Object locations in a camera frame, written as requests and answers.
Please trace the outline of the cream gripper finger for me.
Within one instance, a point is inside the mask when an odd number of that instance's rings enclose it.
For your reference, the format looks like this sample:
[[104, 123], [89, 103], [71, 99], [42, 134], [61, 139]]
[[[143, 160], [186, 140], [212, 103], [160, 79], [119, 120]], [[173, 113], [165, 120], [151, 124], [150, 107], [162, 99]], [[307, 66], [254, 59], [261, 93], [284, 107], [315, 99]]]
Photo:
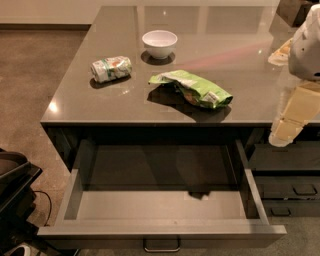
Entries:
[[274, 119], [269, 143], [286, 147], [300, 134], [303, 128], [320, 113], [320, 83], [302, 82], [282, 103], [283, 108]]
[[274, 51], [268, 58], [270, 64], [276, 66], [284, 66], [288, 64], [288, 56], [291, 48], [292, 39], [287, 40], [276, 51]]

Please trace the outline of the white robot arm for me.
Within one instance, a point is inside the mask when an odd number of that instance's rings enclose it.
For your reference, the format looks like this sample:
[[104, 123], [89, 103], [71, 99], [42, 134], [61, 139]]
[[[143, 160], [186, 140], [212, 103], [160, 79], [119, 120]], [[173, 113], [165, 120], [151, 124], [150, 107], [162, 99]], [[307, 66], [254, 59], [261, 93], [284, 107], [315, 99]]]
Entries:
[[293, 37], [273, 52], [268, 62], [288, 66], [301, 82], [286, 88], [271, 126], [269, 143], [285, 147], [320, 112], [320, 4], [315, 4]]

